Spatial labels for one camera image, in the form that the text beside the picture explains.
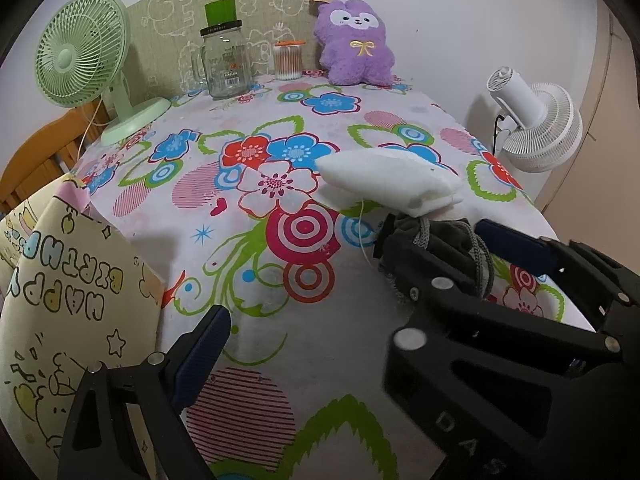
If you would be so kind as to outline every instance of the fan stand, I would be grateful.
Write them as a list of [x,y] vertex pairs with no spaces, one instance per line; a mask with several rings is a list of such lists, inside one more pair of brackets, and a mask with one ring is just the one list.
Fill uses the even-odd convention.
[[103,146],[116,144],[132,136],[171,107],[171,103],[164,97],[155,97],[132,107],[122,82],[122,73],[115,77],[109,90],[118,117],[102,132],[100,143]]

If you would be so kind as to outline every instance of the fan base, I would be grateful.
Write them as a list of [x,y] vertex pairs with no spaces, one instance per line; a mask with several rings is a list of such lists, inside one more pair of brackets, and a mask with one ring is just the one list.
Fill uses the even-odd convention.
[[126,119],[116,118],[102,132],[100,143],[103,146],[116,144],[132,136],[140,128],[155,121],[171,107],[171,103],[164,97],[149,99],[133,107],[133,113]]

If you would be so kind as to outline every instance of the wooden chair back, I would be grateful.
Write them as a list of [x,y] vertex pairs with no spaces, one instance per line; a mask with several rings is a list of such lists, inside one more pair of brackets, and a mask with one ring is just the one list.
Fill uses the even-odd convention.
[[[58,120],[46,124],[15,152],[0,178],[0,211],[8,213],[37,190],[65,174],[56,155],[69,169],[76,164],[82,134],[98,103],[99,109],[93,122],[107,123],[107,110],[96,99],[81,107],[72,108]],[[95,124],[89,126],[83,148],[94,142],[104,128]]]

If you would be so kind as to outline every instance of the white wall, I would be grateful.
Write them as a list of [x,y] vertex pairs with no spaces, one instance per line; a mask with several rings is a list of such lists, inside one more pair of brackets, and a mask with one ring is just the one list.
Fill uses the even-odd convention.
[[[29,135],[65,112],[38,92],[33,57],[41,31],[67,1],[44,1],[0,67],[0,171]],[[510,64],[529,82],[558,83],[578,103],[582,99],[595,46],[595,0],[367,1],[385,20],[394,71],[483,142],[490,142],[497,113],[484,84],[500,65]],[[533,196],[546,180],[517,177]]]

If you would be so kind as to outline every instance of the black jar lid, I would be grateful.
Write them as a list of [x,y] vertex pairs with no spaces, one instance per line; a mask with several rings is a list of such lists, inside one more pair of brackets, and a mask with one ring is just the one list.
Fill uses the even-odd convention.
[[217,32],[222,32],[223,30],[229,30],[230,28],[239,28],[242,27],[242,20],[235,20],[233,22],[225,22],[220,23],[219,25],[211,25],[211,27],[201,28],[200,35],[208,36],[209,34],[215,34]]

